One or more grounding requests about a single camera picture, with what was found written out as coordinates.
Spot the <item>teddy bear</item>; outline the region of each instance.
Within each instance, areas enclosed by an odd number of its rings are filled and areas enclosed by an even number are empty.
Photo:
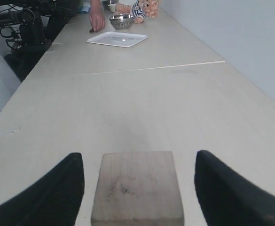
[[[159,4],[162,0],[137,0],[133,5],[117,4],[115,14],[131,14],[134,23],[140,24],[145,17],[156,18],[158,16]]]

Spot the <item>hand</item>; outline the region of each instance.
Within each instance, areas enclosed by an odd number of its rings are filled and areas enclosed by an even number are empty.
[[[105,17],[103,16],[101,6],[91,6],[89,19],[95,32],[105,28]]]

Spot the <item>white wall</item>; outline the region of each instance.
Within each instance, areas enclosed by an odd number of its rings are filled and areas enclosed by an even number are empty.
[[[275,101],[275,0],[163,0],[161,8]]]

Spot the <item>metal bowl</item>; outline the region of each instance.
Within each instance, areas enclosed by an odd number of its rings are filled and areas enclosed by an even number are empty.
[[[129,29],[133,24],[133,15],[130,14],[120,14],[114,15],[109,18],[111,25],[116,30],[126,30]]]
[[[108,5],[111,5],[111,4],[118,4],[118,0],[105,0],[105,1],[102,1],[102,5],[103,5],[103,8],[105,10],[109,10]]]

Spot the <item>white tray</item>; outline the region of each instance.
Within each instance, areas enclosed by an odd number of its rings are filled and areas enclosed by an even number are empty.
[[[147,35],[144,34],[106,32],[88,39],[87,42],[108,46],[132,47],[147,38]]]

